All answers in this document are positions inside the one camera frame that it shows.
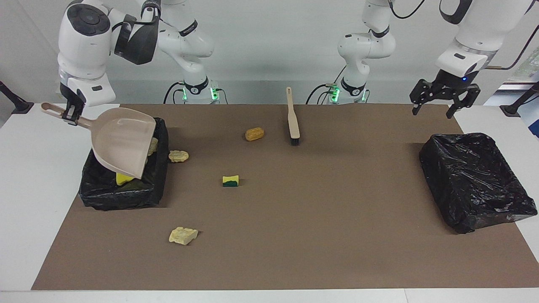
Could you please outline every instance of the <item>yellow rock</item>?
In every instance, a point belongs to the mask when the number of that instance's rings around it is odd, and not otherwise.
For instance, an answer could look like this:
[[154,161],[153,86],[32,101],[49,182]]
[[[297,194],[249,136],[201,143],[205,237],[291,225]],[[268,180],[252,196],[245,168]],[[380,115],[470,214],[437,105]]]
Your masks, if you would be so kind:
[[169,242],[187,245],[198,236],[198,230],[178,227],[170,233]]
[[189,159],[187,151],[183,150],[171,150],[169,153],[169,159],[172,163],[185,162]]
[[148,148],[148,157],[157,151],[157,143],[159,140],[157,138],[151,138],[150,148]]
[[262,139],[262,137],[264,137],[264,130],[260,127],[251,128],[245,132],[245,139],[249,142]]

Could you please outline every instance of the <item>yellow sponge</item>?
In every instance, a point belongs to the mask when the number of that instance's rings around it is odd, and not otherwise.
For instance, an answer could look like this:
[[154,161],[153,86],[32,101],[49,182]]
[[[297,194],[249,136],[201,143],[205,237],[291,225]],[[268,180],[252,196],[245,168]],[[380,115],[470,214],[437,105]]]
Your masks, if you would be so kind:
[[133,177],[128,177],[126,175],[116,173],[116,184],[118,186],[122,186],[126,184],[127,182],[131,182],[133,179],[134,179]]
[[223,187],[238,187],[239,176],[226,177],[223,176]]

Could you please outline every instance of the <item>white table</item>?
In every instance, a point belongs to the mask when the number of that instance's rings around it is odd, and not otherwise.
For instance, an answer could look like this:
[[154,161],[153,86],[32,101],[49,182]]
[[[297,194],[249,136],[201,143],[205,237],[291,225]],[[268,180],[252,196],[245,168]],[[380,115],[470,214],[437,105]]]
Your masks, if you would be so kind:
[[[95,118],[118,105],[86,108]],[[528,194],[539,201],[539,141],[497,107],[457,113],[465,133],[496,140]],[[321,291],[30,291],[77,194],[90,133],[42,114],[36,105],[0,128],[0,302],[539,302],[539,288]],[[518,222],[539,260],[539,217]]]

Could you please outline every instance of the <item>brush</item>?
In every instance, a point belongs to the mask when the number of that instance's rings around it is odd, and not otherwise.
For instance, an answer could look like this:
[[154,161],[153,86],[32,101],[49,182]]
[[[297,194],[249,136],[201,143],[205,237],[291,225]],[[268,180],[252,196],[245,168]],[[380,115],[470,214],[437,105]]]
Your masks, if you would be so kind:
[[286,98],[288,100],[288,128],[290,129],[290,143],[292,146],[300,144],[300,127],[298,125],[298,117],[294,112],[294,101],[292,100],[292,89],[286,88]]

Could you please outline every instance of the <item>beige dustpan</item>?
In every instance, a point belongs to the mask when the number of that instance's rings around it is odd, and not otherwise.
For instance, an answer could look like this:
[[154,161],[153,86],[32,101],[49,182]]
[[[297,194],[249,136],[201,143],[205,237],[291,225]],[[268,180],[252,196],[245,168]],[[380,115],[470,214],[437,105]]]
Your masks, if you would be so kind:
[[[64,112],[50,103],[42,103],[41,109],[60,119]],[[154,118],[128,108],[112,108],[95,120],[80,117],[78,125],[91,131],[92,148],[101,165],[129,177],[142,177],[155,130]]]

